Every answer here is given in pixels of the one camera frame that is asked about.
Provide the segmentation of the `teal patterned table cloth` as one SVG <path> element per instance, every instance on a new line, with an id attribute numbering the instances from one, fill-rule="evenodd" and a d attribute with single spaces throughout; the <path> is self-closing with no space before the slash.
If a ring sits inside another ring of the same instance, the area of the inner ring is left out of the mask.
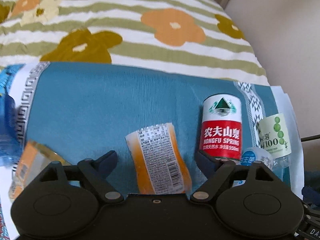
<path id="1" fill-rule="evenodd" d="M 11 207 L 19 239 L 294 239 L 303 202 L 264 164 L 231 159 L 207 179 L 195 162 L 203 102 L 241 101 L 242 152 L 257 146 L 257 122 L 278 111 L 270 86 L 116 65 L 40 62 L 1 74 L 18 105 L 17 136 L 71 165 L 50 163 Z M 172 123 L 191 191 L 141 194 L 125 137 Z M 114 150 L 103 179 L 92 163 Z"/>

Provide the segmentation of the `blue label bottle cup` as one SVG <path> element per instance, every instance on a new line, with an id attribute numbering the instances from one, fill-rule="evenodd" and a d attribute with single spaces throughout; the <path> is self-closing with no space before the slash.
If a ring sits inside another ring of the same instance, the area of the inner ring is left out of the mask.
<path id="1" fill-rule="evenodd" d="M 1 166 L 18 162 L 22 148 L 16 134 L 16 112 L 14 99 L 7 93 L 1 94 Z"/>

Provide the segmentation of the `white frosted bottle cup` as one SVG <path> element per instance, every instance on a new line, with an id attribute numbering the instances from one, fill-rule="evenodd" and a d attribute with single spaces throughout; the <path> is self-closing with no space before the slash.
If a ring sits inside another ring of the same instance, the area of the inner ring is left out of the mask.
<path id="1" fill-rule="evenodd" d="M 274 159 L 272 155 L 259 147 L 247 148 L 241 156 L 240 164 L 242 166 L 251 166 L 255 161 L 264 163 L 271 170 L 273 168 Z"/>

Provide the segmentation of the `green dot label bottle cup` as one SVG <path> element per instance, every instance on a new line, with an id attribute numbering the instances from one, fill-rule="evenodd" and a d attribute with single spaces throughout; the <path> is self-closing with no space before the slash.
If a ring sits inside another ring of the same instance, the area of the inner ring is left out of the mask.
<path id="1" fill-rule="evenodd" d="M 273 172 L 282 180 L 291 165 L 291 142 L 283 113 L 261 119 L 258 124 L 260 147 L 273 158 Z"/>

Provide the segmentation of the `floral striped bed quilt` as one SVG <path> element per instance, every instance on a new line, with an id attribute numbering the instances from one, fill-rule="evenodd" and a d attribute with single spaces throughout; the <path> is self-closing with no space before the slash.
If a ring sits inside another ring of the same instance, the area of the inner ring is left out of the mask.
<path id="1" fill-rule="evenodd" d="M 1 68 L 33 61 L 268 84 L 252 46 L 214 0 L 1 0 Z"/>

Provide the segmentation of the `yellow orange label bottle cup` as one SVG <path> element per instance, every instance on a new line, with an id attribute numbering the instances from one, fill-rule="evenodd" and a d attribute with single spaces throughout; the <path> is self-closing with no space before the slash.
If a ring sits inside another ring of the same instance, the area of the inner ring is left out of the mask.
<path id="1" fill-rule="evenodd" d="M 47 146 L 29 140 L 14 169 L 15 173 L 9 189 L 10 201 L 13 202 L 28 184 L 52 161 L 59 161 L 62 165 L 71 165 Z"/>

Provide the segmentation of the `orange label cut bottle cup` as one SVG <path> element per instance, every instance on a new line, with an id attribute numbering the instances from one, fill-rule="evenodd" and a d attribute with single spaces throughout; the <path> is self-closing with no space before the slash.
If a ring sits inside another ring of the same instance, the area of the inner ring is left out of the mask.
<path id="1" fill-rule="evenodd" d="M 188 193 L 189 170 L 178 150 L 172 123 L 141 128 L 125 137 L 141 194 Z"/>

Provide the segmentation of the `red label clear bottle cup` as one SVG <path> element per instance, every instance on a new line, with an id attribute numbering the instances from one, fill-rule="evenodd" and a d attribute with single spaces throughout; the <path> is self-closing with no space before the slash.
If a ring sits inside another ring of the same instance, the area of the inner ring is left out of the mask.
<path id="1" fill-rule="evenodd" d="M 242 153 L 241 101 L 230 94 L 215 94 L 203 102 L 200 150 L 222 159 L 240 161 Z"/>

